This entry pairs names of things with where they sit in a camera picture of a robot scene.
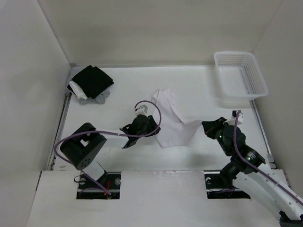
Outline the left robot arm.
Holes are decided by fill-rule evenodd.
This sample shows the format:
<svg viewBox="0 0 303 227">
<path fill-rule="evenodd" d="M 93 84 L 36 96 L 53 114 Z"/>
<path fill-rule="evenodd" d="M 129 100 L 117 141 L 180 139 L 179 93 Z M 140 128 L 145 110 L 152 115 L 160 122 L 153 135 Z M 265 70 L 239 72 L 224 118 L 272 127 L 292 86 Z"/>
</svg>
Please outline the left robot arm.
<svg viewBox="0 0 303 227">
<path fill-rule="evenodd" d="M 106 184 L 106 170 L 95 160 L 102 148 L 127 149 L 138 139 L 160 132 L 160 125 L 153 116 L 139 114 L 131 124 L 117 131 L 98 131 L 91 123 L 85 123 L 61 142 L 60 151 L 70 164 L 82 171 L 95 188 Z"/>
</svg>

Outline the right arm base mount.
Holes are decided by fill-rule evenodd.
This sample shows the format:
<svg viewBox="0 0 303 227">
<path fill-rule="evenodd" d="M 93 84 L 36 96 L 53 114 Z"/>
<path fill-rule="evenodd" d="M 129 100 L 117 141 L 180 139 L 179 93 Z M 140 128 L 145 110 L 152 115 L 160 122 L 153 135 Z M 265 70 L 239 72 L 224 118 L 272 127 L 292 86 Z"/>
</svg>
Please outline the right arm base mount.
<svg viewBox="0 0 303 227">
<path fill-rule="evenodd" d="M 208 199 L 250 199 L 245 192 L 224 183 L 219 171 L 204 171 L 204 178 Z"/>
</svg>

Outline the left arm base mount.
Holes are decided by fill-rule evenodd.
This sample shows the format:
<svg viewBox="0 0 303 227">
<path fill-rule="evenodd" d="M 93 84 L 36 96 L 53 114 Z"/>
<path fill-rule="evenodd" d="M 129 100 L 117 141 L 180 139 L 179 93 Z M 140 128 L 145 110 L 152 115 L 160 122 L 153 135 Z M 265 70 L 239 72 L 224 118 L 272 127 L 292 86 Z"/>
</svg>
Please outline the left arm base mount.
<svg viewBox="0 0 303 227">
<path fill-rule="evenodd" d="M 120 199 L 121 172 L 107 172 L 97 182 L 104 186 L 111 194 L 104 192 L 83 173 L 74 177 L 78 184 L 76 199 L 78 200 L 118 200 Z"/>
</svg>

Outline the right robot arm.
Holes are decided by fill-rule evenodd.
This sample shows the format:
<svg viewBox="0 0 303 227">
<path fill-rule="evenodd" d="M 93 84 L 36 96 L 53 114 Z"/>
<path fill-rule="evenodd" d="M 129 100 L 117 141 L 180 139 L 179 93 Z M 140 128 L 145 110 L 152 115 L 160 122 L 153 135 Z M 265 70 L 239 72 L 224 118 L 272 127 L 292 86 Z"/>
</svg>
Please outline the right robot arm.
<svg viewBox="0 0 303 227">
<path fill-rule="evenodd" d="M 201 124 L 208 138 L 216 140 L 230 162 L 220 170 L 220 183 L 248 194 L 278 219 L 282 227 L 303 225 L 303 200 L 272 171 L 265 159 L 246 144 L 238 127 L 241 112 L 233 119 L 223 117 Z"/>
</svg>

